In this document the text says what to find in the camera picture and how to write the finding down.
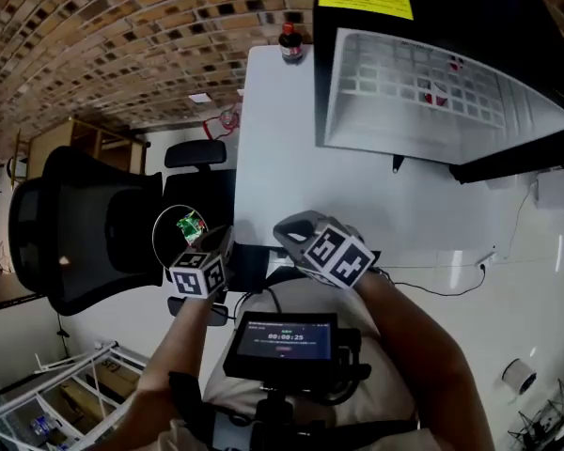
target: black cable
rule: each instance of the black cable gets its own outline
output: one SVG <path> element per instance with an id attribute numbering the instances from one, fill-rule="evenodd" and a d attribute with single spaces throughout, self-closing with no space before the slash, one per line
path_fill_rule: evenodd
<path id="1" fill-rule="evenodd" d="M 217 309 L 216 307 L 212 307 L 211 311 L 214 312 L 215 314 L 219 314 L 222 318 L 236 320 L 236 318 L 232 317 L 230 314 L 224 314 L 223 312 L 220 312 L 219 309 Z"/>
<path id="2" fill-rule="evenodd" d="M 67 344 L 65 343 L 65 337 L 69 337 L 67 331 L 63 329 L 63 325 L 60 321 L 60 314 L 56 313 L 56 317 L 58 318 L 58 335 L 60 335 L 61 340 L 63 341 L 63 348 L 65 349 L 65 358 L 69 358 L 69 349 L 67 348 Z"/>
<path id="3" fill-rule="evenodd" d="M 273 292 L 270 288 L 265 288 L 265 290 L 272 294 L 272 299 L 274 299 L 275 304 L 275 310 L 278 312 L 278 314 L 282 314 L 282 306 L 280 305 L 280 301 L 278 301 L 278 297 L 275 295 L 275 292 Z"/>
<path id="4" fill-rule="evenodd" d="M 246 301 L 250 296 L 252 296 L 252 294 L 250 292 L 245 292 L 243 294 L 243 296 L 236 302 L 236 305 L 234 306 L 234 314 L 233 314 L 233 318 L 234 320 L 236 320 L 236 318 L 238 317 L 238 309 L 241 306 L 241 304 Z"/>
<path id="5" fill-rule="evenodd" d="M 391 281 L 391 283 L 393 283 L 395 286 L 409 286 L 410 288 L 422 289 L 423 291 L 428 292 L 429 294 L 434 294 L 436 296 L 459 297 L 459 296 L 463 296 L 464 294 L 470 292 L 471 290 L 478 289 L 478 288 L 480 288 L 480 286 L 482 286 L 482 283 L 485 282 L 485 277 L 487 276 L 487 270 L 486 270 L 484 264 L 480 264 L 480 269 L 482 270 L 482 279 L 480 280 L 478 285 L 474 286 L 473 288 L 469 288 L 467 290 L 464 290 L 462 292 L 458 292 L 457 294 L 443 294 L 442 292 L 436 292 L 434 290 L 429 290 L 429 289 L 423 288 L 422 286 L 416 286 L 415 284 L 410 284 L 408 282 L 395 282 L 395 283 L 393 283 L 393 281 L 390 279 L 390 277 L 389 277 L 389 281 Z"/>
<path id="6" fill-rule="evenodd" d="M 511 245 L 514 243 L 514 238 L 516 237 L 516 230 L 518 230 L 518 219 L 520 219 L 520 212 L 525 205 L 526 200 L 530 196 L 530 192 L 533 190 L 533 187 L 537 185 L 537 181 L 535 180 L 532 184 L 528 186 L 528 191 L 526 192 L 525 198 L 520 203 L 520 207 L 518 208 L 518 212 L 516 212 L 516 223 L 514 224 L 514 230 L 511 233 L 511 238 L 509 239 L 509 248 L 508 248 L 508 256 L 511 254 Z"/>
<path id="7" fill-rule="evenodd" d="M 357 387 L 359 386 L 359 382 L 360 380 L 351 381 L 351 384 L 349 385 L 347 390 L 339 397 L 329 398 L 324 396 L 313 396 L 313 395 L 309 395 L 309 397 L 313 402 L 317 404 L 321 404 L 322 406 L 337 406 L 338 404 L 342 404 L 343 402 L 348 400 L 351 396 L 353 396 L 353 394 L 357 390 Z"/>
<path id="8" fill-rule="evenodd" d="M 385 271 L 384 269 L 381 269 L 379 267 L 371 267 L 369 268 L 371 271 L 376 272 L 377 274 L 382 274 L 384 277 L 386 277 L 386 279 L 388 279 L 388 282 L 390 282 L 392 285 L 395 285 L 395 283 L 393 282 L 393 279 L 391 279 L 391 274 L 389 274 L 387 271 Z"/>

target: wall outlet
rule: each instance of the wall outlet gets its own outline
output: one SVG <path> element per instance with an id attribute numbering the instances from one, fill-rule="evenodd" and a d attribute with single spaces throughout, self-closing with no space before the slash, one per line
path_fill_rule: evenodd
<path id="1" fill-rule="evenodd" d="M 484 265 L 485 269 L 489 269 L 489 267 L 491 267 L 491 263 L 495 261 L 495 256 L 497 256 L 495 251 L 490 252 L 485 257 L 482 257 L 477 261 L 477 267 Z"/>

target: beige shirt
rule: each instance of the beige shirt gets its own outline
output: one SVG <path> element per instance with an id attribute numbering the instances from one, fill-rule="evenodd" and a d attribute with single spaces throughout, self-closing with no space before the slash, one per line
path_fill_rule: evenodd
<path id="1" fill-rule="evenodd" d="M 409 420 L 415 417 L 415 402 L 401 375 L 378 344 L 378 332 L 367 309 L 355 292 L 334 289 L 309 279 L 289 281 L 273 287 L 283 312 L 336 313 L 338 326 L 357 328 L 362 334 L 361 363 L 371 365 L 370 377 L 361 381 L 355 394 L 338 406 L 324 407 L 303 399 L 288 398 L 294 405 L 294 421 L 304 425 L 324 420 L 327 427 L 346 426 L 383 420 Z M 268 292 L 255 295 L 243 304 L 244 311 L 275 312 Z M 266 397 L 259 382 L 229 378 L 223 363 L 227 349 L 207 383 L 203 400 L 242 414 L 254 415 L 257 403 Z M 171 429 L 161 433 L 151 451 L 207 451 L 184 427 L 181 420 L 171 422 Z M 427 429 L 382 438 L 365 449 L 371 451 L 440 451 Z"/>

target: grid pattern on screen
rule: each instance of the grid pattern on screen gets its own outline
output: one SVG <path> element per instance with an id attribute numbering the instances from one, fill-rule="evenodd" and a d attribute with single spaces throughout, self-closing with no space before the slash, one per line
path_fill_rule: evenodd
<path id="1" fill-rule="evenodd" d="M 497 76 L 424 44 L 380 35 L 345 39 L 338 91 L 384 96 L 505 129 Z"/>

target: red bottle cap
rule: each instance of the red bottle cap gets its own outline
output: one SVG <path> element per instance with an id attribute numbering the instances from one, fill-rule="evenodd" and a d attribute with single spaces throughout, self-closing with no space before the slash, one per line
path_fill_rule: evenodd
<path id="1" fill-rule="evenodd" d="M 294 25 L 292 23 L 284 23 L 282 25 L 282 33 L 286 35 L 294 33 Z"/>

